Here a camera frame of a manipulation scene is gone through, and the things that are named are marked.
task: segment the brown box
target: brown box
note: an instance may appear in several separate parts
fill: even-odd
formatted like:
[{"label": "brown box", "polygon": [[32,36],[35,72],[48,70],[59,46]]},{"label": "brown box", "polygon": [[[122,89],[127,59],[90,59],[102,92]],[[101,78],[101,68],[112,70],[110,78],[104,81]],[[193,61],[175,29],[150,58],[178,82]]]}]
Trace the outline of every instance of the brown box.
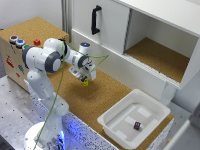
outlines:
[{"label": "brown box", "polygon": [[26,44],[33,46],[35,46],[34,39],[40,39],[41,45],[37,47],[42,47],[48,38],[62,38],[68,42],[69,35],[39,17],[0,31],[0,51],[5,71],[10,78],[28,91],[24,83],[24,79],[27,79],[28,69],[22,61],[22,50],[17,49],[9,42],[12,35],[17,35],[20,39],[25,40]]}]

